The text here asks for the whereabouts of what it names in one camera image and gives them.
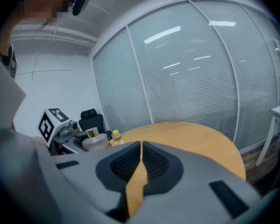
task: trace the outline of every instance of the glass wall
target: glass wall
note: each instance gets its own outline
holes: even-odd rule
[[[195,6],[185,1],[144,15],[94,57],[110,128],[187,121],[218,130],[239,150],[260,144],[270,109],[280,105],[278,32],[237,3]]]
[[[245,8],[247,12],[250,14],[250,16],[254,19],[256,24],[258,25],[264,39],[266,40],[269,51],[271,53],[275,70],[276,70],[277,86],[278,86],[278,105],[280,105],[280,54],[275,41],[276,39],[277,41],[280,42],[280,37],[273,24],[264,14],[249,7],[245,7]]]
[[[119,129],[123,133],[151,124],[126,30],[120,32],[95,57],[94,69],[99,96],[110,129]]]
[[[187,121],[233,139],[237,94],[228,56],[212,26],[189,3],[129,27],[156,123]]]
[[[271,122],[270,109],[277,106],[277,87],[264,37],[239,4],[199,1],[196,5],[213,24],[221,22],[216,28],[237,73],[240,109],[235,145],[242,149],[265,140]]]

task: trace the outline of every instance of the round wooden table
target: round wooden table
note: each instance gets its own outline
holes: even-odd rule
[[[218,162],[243,180],[246,178],[242,157],[234,144],[220,132],[203,125],[188,122],[156,123],[127,131],[122,134],[122,138],[126,143],[151,141],[202,154]],[[143,186],[147,183],[146,177],[146,169],[140,161],[126,186],[130,216],[143,202]]]

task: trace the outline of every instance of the white cube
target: white cube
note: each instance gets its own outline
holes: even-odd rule
[[[48,147],[51,144],[52,138],[61,128],[68,126],[69,121],[70,119],[58,108],[44,109],[37,129]]]

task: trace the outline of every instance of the black office chair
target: black office chair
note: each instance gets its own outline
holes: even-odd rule
[[[98,114],[95,109],[83,111],[81,113],[79,125],[82,131],[97,127],[99,133],[106,133],[108,139],[112,139],[112,132],[110,130],[106,132],[104,129],[103,116],[101,114]]]

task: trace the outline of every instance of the yellow bottle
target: yellow bottle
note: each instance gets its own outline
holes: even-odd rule
[[[121,140],[121,134],[119,133],[118,129],[113,131],[113,141],[115,145]]]

